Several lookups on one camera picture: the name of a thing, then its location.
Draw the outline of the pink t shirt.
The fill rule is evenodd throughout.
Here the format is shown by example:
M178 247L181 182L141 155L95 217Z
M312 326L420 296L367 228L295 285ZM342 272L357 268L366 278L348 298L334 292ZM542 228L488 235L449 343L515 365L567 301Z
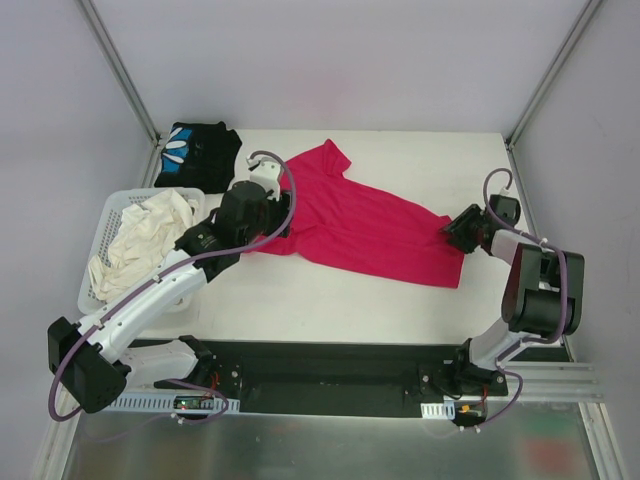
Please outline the pink t shirt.
M458 287L464 255L448 244L447 216L346 178L350 160L332 140L287 162L283 188L297 206L286 238L260 247L271 255L424 286Z

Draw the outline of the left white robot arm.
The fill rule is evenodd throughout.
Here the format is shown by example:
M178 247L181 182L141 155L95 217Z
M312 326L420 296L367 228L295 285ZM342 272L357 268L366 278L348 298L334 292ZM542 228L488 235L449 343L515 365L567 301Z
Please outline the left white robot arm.
M252 181L239 182L136 286L75 323L65 317L54 321L47 330L54 375L50 416L59 422L72 417L56 410L59 388L86 413L110 406L128 388L158 382L209 390L214 355L195 337L182 335L147 347L131 344L179 299L236 264L242 253L286 236L296 207L296 187L276 193Z

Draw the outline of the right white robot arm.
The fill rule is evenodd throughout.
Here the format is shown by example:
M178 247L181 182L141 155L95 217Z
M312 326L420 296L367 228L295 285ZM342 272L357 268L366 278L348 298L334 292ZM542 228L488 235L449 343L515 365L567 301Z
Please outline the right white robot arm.
M449 245L464 254L478 247L509 265L499 319L467 339L447 367L447 382L473 394L504 379L498 368L532 345L551 344L573 334L581 321L585 260L556 253L541 240L515 231L517 199L492 195L473 204L441 229Z

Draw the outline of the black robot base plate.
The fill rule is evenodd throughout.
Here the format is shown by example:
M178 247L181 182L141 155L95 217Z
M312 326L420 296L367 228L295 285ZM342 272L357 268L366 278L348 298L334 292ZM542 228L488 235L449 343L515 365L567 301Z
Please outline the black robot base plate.
M237 400L243 413L417 418L446 396L504 397L494 368L446 345L203 341L183 380Z

